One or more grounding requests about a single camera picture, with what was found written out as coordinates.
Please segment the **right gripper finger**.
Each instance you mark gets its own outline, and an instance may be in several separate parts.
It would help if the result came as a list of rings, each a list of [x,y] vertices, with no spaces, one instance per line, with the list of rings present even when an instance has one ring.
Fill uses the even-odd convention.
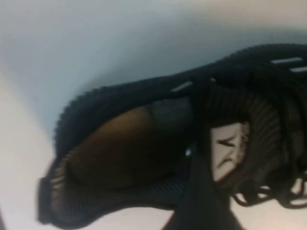
[[[189,181],[172,216],[174,230],[237,230],[239,224],[219,199],[206,158],[197,143],[191,147]]]

